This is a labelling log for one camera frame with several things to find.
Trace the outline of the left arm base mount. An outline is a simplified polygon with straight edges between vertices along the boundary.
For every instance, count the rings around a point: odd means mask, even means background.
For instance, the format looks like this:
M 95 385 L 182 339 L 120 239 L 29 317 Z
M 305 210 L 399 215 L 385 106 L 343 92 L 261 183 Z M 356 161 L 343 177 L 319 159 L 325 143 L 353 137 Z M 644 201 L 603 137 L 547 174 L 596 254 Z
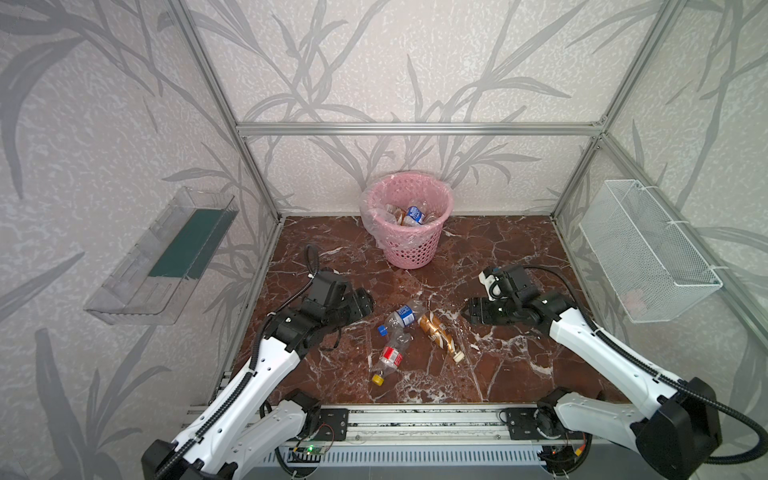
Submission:
M 350 410 L 323 406 L 301 390 L 290 392 L 285 400 L 297 404 L 304 414 L 296 439 L 314 441 L 344 441 L 349 425 Z

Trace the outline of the small water bottle blue label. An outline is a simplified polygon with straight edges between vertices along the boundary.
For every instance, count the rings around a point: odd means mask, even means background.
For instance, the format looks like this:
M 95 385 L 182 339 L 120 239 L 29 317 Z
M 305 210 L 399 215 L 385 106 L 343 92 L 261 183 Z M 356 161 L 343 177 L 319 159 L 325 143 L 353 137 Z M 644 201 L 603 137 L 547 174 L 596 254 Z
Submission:
M 403 224 L 413 227 L 424 225 L 426 218 L 427 215 L 418 206 L 410 206 L 404 213 Z

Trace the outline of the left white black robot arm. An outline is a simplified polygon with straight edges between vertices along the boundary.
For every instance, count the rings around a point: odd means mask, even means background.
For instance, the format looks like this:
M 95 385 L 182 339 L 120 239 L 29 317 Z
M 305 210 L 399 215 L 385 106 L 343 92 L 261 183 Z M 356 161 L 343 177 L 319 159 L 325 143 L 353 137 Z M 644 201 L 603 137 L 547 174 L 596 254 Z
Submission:
M 251 357 L 222 393 L 173 440 L 154 441 L 141 458 L 147 479 L 240 479 L 269 452 L 309 429 L 319 409 L 298 392 L 264 417 L 256 415 L 282 380 L 326 336 L 372 314 L 374 300 L 331 270 L 313 275 L 301 303 L 271 312 Z

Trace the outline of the clear bottle blue cap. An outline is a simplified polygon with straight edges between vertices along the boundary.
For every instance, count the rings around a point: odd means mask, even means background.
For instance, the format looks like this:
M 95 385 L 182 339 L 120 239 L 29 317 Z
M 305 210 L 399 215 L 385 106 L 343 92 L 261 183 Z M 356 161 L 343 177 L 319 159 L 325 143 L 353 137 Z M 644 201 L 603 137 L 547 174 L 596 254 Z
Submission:
M 381 336 L 388 336 L 405 330 L 427 312 L 425 305 L 418 299 L 413 299 L 393 311 L 382 325 L 377 328 Z

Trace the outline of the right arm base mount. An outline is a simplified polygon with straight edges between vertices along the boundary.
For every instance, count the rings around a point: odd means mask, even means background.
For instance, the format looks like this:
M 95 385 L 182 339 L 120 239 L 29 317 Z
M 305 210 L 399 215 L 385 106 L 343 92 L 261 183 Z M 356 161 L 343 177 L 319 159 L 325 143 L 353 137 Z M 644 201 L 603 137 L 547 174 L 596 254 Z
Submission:
M 534 406 L 508 407 L 498 414 L 511 440 L 570 440 L 582 432 L 566 429 L 555 412 L 556 403 L 570 389 L 558 387 L 536 402 Z

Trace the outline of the clear bottle red label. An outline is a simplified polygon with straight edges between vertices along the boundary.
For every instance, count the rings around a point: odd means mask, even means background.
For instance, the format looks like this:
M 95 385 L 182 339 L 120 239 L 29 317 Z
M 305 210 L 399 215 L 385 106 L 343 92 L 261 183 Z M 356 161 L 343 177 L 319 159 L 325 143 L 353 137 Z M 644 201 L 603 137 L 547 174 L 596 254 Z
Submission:
M 410 333 L 400 332 L 388 341 L 371 370 L 371 382 L 374 385 L 382 386 L 385 378 L 399 369 L 412 339 Z

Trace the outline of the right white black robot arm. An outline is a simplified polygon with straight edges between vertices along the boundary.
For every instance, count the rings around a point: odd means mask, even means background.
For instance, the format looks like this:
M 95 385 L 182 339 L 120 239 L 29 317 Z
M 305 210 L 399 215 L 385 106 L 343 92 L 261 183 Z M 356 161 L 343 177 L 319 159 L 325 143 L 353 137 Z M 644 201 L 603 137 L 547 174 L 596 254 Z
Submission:
M 487 267 L 486 293 L 462 311 L 471 324 L 527 325 L 586 361 L 629 400 L 622 407 L 559 389 L 541 400 L 550 424 L 591 434 L 638 453 L 666 479 L 687 479 L 701 465 L 740 465 L 767 453 L 767 431 L 719 402 L 694 377 L 684 380 L 634 352 L 583 311 L 571 282 L 557 269 L 565 292 L 539 291 L 529 265 Z

